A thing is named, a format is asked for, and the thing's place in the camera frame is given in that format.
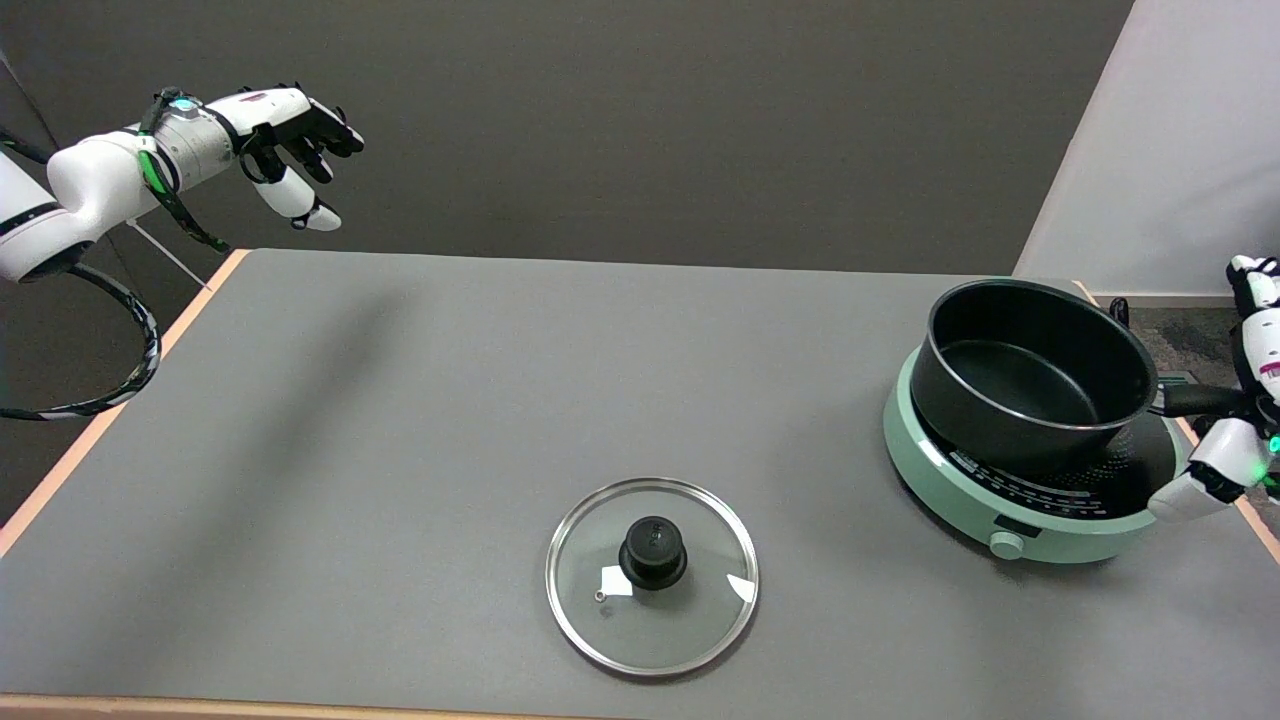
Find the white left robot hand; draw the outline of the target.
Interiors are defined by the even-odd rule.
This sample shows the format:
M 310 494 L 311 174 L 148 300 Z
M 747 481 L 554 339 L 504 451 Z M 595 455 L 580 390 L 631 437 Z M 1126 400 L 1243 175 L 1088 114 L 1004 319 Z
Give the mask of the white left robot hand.
M 365 150 L 364 136 L 339 108 L 328 108 L 297 85 L 239 94 L 204 110 L 224 124 L 233 158 L 259 197 L 296 231 L 332 232 L 339 214 L 319 197 L 314 183 L 333 182 L 326 160 Z

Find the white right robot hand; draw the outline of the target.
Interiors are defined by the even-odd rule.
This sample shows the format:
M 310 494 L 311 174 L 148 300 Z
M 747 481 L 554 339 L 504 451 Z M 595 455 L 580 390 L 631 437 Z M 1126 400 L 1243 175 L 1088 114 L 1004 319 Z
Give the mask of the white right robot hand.
M 1148 510 L 1164 521 L 1215 514 L 1262 486 L 1277 500 L 1279 286 L 1276 258 L 1236 255 L 1226 268 L 1239 325 L 1231 331 L 1236 387 L 1161 386 L 1152 413 L 1212 423 L 1187 468 L 1156 491 Z

